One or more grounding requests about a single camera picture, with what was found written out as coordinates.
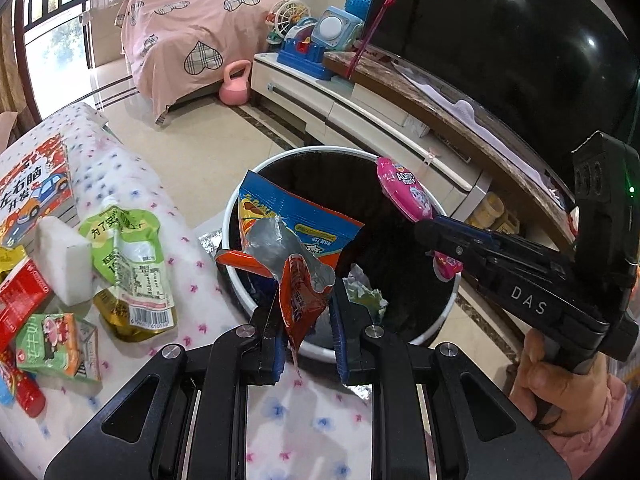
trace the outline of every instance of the curtain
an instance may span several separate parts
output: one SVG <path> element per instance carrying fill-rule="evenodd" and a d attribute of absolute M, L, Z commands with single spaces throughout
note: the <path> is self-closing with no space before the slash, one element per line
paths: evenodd
<path fill-rule="evenodd" d="M 10 143 L 31 130 L 36 124 L 27 108 L 22 81 L 15 60 L 12 6 L 0 16 L 0 112 L 17 112 Z"/>

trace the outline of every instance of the pink candy wrapper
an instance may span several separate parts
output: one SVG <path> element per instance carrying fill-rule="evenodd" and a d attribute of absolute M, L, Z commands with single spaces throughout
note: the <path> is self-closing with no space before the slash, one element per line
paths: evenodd
<path fill-rule="evenodd" d="M 382 191 L 404 216 L 412 222 L 433 218 L 429 197 L 411 171 L 384 156 L 378 158 L 376 165 Z M 433 270 L 438 279 L 448 282 L 462 270 L 462 263 L 433 251 Z"/>

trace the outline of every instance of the floral tablecloth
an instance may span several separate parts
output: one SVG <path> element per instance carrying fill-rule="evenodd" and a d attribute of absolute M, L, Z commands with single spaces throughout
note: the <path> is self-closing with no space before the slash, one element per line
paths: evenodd
<path fill-rule="evenodd" d="M 0 406 L 0 433 L 36 478 L 44 476 L 60 449 L 159 348 L 169 342 L 187 349 L 204 346 L 243 322 L 223 295 L 215 266 L 158 176 L 115 139 L 105 124 L 106 118 L 88 105 L 64 108 L 0 155 L 0 173 L 50 134 L 60 132 L 81 219 L 99 212 L 107 196 L 115 197 L 123 208 L 155 213 L 161 223 L 178 327 L 142 343 L 125 343 L 113 338 L 94 306 L 78 312 L 86 313 L 98 326 L 102 386 L 92 390 L 84 384 L 39 376 L 47 405 L 36 419 L 30 419 L 15 403 Z M 250 389 L 248 480 L 370 478 L 370 406 L 349 390 L 324 384 L 304 372 L 301 375 L 287 365 L 277 386 Z"/>

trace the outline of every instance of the pink string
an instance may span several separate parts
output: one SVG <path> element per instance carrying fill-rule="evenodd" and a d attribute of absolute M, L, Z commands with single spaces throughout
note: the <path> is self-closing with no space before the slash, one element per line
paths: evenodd
<path fill-rule="evenodd" d="M 380 21 L 382 20 L 382 17 L 385 15 L 386 8 L 390 7 L 395 2 L 396 2 L 396 0 L 385 0 L 385 2 L 382 4 L 382 7 L 380 7 L 380 10 L 378 11 L 378 15 L 376 16 L 376 19 L 373 20 L 373 24 L 369 28 L 369 31 L 367 32 L 367 35 L 364 37 L 364 40 L 362 41 L 362 44 L 357 49 L 356 55 L 353 56 L 353 59 L 351 59 L 351 63 L 349 65 L 349 68 L 347 69 L 347 75 L 346 75 L 347 79 L 351 78 L 351 75 L 353 74 L 353 71 L 356 69 L 356 65 L 360 61 L 360 58 L 362 57 L 362 53 L 364 52 L 364 50 L 366 49 L 367 45 L 369 44 L 369 41 L 371 41 L 371 37 L 373 36 L 373 33 L 378 28 L 378 25 L 380 24 Z"/>

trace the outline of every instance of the white trash bin rim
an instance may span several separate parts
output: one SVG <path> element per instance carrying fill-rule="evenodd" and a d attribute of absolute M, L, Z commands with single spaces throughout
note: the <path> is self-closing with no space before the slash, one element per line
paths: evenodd
<path fill-rule="evenodd" d="M 271 158 L 268 158 L 264 162 L 258 164 L 258 166 L 254 168 L 254 171 L 256 173 L 259 173 L 260 170 L 263 170 L 264 168 L 270 166 L 277 160 L 281 160 L 283 158 L 287 158 L 287 157 L 297 155 L 300 153 L 305 153 L 305 152 L 345 153 L 345 154 L 357 156 L 359 158 L 363 158 L 365 160 L 371 160 L 373 162 L 375 162 L 375 160 L 377 159 L 377 156 L 373 155 L 372 153 L 363 152 L 361 150 L 356 150 L 353 148 L 343 148 L 340 146 L 308 146 L 304 148 L 289 150 L 288 152 L 283 152 L 278 155 L 272 156 Z M 234 210 L 238 207 L 239 189 L 240 189 L 240 185 L 236 187 L 236 190 L 233 192 L 233 194 L 229 198 L 229 202 L 226 205 L 225 216 L 222 222 L 222 248 L 223 249 L 230 248 L 229 226 L 230 226 L 232 214 Z M 442 208 L 440 203 L 435 199 L 435 197 L 429 192 L 429 190 L 425 189 L 425 192 L 427 193 L 427 196 L 431 200 L 431 203 L 436 209 L 436 211 L 441 214 L 445 214 L 444 209 Z M 244 288 L 244 285 L 242 284 L 236 269 L 233 267 L 226 266 L 226 270 L 228 272 L 229 280 L 231 281 L 232 288 L 236 296 L 238 297 L 238 300 L 242 304 L 242 307 L 245 309 L 247 314 L 249 314 L 250 316 L 254 312 L 254 310 L 257 308 L 257 304 L 251 298 L 248 291 Z M 453 307 L 454 300 L 456 299 L 456 295 L 458 293 L 458 286 L 460 285 L 460 279 L 461 279 L 460 273 L 458 273 L 454 278 L 453 288 L 452 288 L 452 292 L 449 297 L 449 300 L 447 301 L 447 304 L 445 305 L 441 314 L 438 316 L 438 319 L 427 330 L 425 330 L 425 332 L 421 333 L 418 337 L 414 338 L 411 341 L 412 344 L 420 345 L 424 343 L 429 338 L 431 338 L 440 329 L 440 327 L 442 327 L 442 324 L 444 323 L 445 319 L 447 319 L 447 316 L 449 315 L 451 308 Z M 300 354 L 303 355 L 304 357 L 315 359 L 321 362 L 335 363 L 335 353 L 333 350 L 322 348 L 320 346 L 310 344 L 306 341 L 304 341 L 300 346 Z"/>

